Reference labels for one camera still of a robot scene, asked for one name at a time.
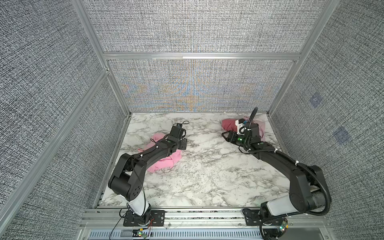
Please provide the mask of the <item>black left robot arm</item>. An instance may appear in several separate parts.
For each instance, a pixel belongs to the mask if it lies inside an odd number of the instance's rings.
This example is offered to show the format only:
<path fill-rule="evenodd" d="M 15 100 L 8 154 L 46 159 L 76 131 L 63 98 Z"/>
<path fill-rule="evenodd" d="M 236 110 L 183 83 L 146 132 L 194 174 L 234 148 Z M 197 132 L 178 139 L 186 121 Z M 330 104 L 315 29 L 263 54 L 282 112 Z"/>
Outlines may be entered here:
<path fill-rule="evenodd" d="M 170 133 L 156 141 L 154 146 L 134 155 L 123 154 L 119 158 L 108 187 L 127 201 L 128 208 L 135 217 L 144 217 L 150 212 L 150 204 L 144 191 L 147 169 L 177 150 L 187 148 L 188 140 L 183 125 L 188 123 L 189 121 L 184 121 L 173 124 Z"/>

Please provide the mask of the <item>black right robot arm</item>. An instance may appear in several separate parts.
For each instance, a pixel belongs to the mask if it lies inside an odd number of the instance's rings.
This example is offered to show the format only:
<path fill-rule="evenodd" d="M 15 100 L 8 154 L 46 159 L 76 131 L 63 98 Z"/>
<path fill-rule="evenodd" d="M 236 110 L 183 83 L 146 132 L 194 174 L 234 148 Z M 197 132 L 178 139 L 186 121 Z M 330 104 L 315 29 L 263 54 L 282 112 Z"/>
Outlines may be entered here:
<path fill-rule="evenodd" d="M 226 128 L 222 137 L 238 146 L 241 153 L 268 163 L 290 181 L 288 195 L 261 204 L 260 220 L 299 214 L 324 216 L 330 211 L 332 197 L 322 169 L 296 161 L 262 141 L 258 124 Z"/>

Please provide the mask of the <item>light pink cloth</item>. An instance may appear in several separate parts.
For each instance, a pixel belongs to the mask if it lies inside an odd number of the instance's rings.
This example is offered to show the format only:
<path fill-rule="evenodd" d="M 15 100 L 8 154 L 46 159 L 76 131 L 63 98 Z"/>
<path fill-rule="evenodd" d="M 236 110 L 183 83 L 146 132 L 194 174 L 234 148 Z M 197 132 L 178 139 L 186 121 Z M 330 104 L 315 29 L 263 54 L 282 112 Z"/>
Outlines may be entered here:
<path fill-rule="evenodd" d="M 159 141 L 165 136 L 164 133 L 156 133 L 152 136 L 152 140 L 149 144 L 147 144 L 144 148 L 139 148 L 139 153 L 153 147 L 155 145 L 155 142 Z M 156 171 L 159 171 L 161 169 L 165 168 L 173 168 L 177 162 L 179 162 L 182 159 L 182 150 L 176 150 L 174 153 L 172 153 L 170 156 L 165 157 L 154 163 L 152 166 L 150 166 L 147 171 L 150 173 L 155 173 Z"/>

